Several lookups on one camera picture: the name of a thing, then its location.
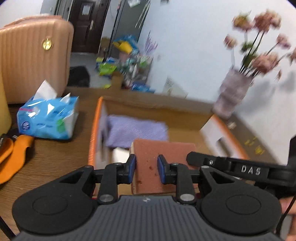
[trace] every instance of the cardboard box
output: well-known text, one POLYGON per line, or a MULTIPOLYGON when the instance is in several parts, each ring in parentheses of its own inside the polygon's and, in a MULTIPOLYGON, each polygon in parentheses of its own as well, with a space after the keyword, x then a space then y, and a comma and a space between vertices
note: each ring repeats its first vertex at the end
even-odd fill
MULTIPOLYGON (((95 169, 105 168, 112 160, 111 150, 105 146, 108 138, 107 116, 110 114, 165 122, 169 128, 169 141, 194 143, 196 151, 200 153, 219 154, 220 156, 230 153, 231 157, 249 159, 227 126, 211 112, 182 110, 166 105, 164 102, 156 105, 143 103, 136 99, 128 101, 104 96, 98 100, 91 133, 89 164, 95 169)), ((130 185, 120 186, 118 193, 131 194, 130 185)))
POLYGON ((119 71, 115 71, 112 74, 111 78, 111 87, 112 90, 121 90, 121 86, 123 83, 123 76, 119 71))

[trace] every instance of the refrigerator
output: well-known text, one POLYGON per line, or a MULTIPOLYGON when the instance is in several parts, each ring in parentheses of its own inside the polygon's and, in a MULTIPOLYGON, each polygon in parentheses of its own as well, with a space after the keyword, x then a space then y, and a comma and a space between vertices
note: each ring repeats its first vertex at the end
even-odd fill
POLYGON ((145 8, 148 6, 148 1, 140 0, 140 4, 130 7, 128 0, 122 0, 117 16, 115 19, 111 41, 109 46, 108 56, 118 58, 119 50, 112 45, 112 42, 124 35, 133 35, 135 40, 138 41, 140 33, 145 21, 145 8))

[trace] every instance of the red sponge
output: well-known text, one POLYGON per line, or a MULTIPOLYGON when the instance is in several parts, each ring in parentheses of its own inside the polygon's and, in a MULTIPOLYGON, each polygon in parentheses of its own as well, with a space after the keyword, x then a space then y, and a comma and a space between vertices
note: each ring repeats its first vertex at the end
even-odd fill
POLYGON ((132 184, 133 194, 175 192, 175 185, 161 183, 157 170, 157 156, 162 154, 168 163, 178 162, 187 165, 189 169, 194 169, 186 162, 186 156, 191 151, 196 151, 195 145, 192 143, 135 140, 131 148, 131 153, 135 154, 137 158, 132 184))

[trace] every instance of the flower vase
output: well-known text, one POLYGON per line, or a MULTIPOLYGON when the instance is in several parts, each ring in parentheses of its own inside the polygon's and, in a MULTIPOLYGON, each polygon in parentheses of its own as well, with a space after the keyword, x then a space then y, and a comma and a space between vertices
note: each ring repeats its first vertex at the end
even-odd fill
POLYGON ((220 86, 220 95, 213 106, 213 112, 223 119, 229 119, 234 108, 241 103, 252 82, 236 69, 230 69, 220 86))

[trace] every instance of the yellow container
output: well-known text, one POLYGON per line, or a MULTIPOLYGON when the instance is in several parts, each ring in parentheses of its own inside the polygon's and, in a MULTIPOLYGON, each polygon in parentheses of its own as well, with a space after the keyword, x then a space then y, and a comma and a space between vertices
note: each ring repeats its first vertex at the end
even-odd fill
POLYGON ((133 51, 133 47, 127 41, 113 42, 113 45, 120 51, 130 54, 133 51))
POLYGON ((6 102, 2 74, 0 69, 0 135, 7 133, 11 127, 11 116, 6 102))

